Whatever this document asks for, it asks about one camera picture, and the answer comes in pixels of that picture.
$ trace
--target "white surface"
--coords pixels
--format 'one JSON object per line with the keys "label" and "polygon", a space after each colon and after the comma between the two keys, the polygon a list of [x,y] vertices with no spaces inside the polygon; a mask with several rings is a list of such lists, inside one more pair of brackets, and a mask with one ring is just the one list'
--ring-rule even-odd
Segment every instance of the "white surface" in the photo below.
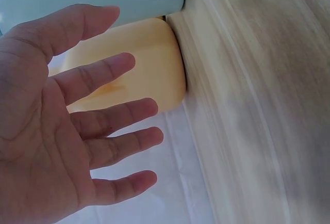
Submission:
{"label": "white surface", "polygon": [[[63,55],[50,66],[61,64]],[[143,224],[213,224],[201,167],[188,120],[181,105],[178,109],[127,127],[115,135],[157,126],[164,132],[164,142],[131,156],[112,167],[93,170],[93,178],[117,179],[140,170],[153,170],[157,184],[144,194],[112,206],[87,207],[58,222],[143,223]]]}

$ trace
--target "soap bar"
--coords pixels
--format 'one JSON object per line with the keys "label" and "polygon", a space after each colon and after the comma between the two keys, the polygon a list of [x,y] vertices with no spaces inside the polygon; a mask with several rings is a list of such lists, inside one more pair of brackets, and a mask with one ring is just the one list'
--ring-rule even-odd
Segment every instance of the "soap bar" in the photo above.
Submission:
{"label": "soap bar", "polygon": [[177,107],[186,91],[184,66],[170,26],[154,18],[111,28],[68,51],[60,71],[87,65],[122,52],[135,67],[74,104],[69,111],[103,109],[142,98],[154,99],[159,111]]}

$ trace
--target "palm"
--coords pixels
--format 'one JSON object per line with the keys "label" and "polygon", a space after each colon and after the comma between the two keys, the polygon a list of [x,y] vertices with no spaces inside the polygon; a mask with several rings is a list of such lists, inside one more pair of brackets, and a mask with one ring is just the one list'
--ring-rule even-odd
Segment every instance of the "palm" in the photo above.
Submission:
{"label": "palm", "polygon": [[[76,29],[68,26],[72,30],[64,30],[68,33],[64,34],[68,40],[65,48],[58,40],[50,42],[53,44],[48,48],[52,48],[53,54],[62,53],[81,39],[100,34],[117,18],[116,9],[94,8],[68,8],[42,20],[54,25],[56,22],[52,19],[69,22],[63,19],[65,15],[76,14],[85,21],[83,25],[74,24]],[[109,13],[112,18],[98,18]],[[79,30],[88,25],[91,26],[87,28],[90,34]],[[1,62],[5,62],[8,66],[5,70],[9,72],[1,73],[5,83],[0,87],[3,93],[0,112],[5,120],[0,123],[0,173],[3,178],[0,199],[9,199],[0,202],[3,219],[19,223],[54,222],[85,206],[117,203],[145,191],[156,182],[152,172],[107,181],[91,179],[90,170],[112,165],[162,141],[162,133],[156,128],[107,138],[125,126],[156,114],[155,102],[144,99],[72,114],[66,108],[130,70],[134,58],[122,54],[46,78],[46,63],[53,54],[45,49],[45,44],[33,40],[33,36],[24,35],[30,34],[31,27],[34,26],[25,25],[12,31],[0,43],[6,48],[0,50]],[[8,44],[19,45],[22,50],[10,50]],[[21,55],[31,60],[35,67],[18,73],[17,65],[27,63],[22,62]]]}

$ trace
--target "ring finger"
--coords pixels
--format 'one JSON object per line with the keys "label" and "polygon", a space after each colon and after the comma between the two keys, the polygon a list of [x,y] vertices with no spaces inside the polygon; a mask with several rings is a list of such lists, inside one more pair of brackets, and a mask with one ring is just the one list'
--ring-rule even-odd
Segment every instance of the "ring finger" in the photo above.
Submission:
{"label": "ring finger", "polygon": [[85,144],[90,156],[90,169],[111,166],[130,155],[159,145],[162,141],[163,133],[157,127],[115,138],[86,140]]}

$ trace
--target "hand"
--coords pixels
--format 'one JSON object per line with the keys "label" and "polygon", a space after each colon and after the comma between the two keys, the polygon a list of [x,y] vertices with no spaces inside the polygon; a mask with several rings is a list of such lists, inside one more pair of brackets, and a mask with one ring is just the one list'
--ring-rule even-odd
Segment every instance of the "hand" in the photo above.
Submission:
{"label": "hand", "polygon": [[117,7],[75,5],[20,24],[0,38],[0,223],[56,222],[89,205],[134,197],[157,181],[151,171],[108,181],[90,170],[160,144],[158,128],[107,136],[158,112],[151,99],[68,113],[66,106],[132,69],[121,54],[48,76],[47,64],[106,31]]}

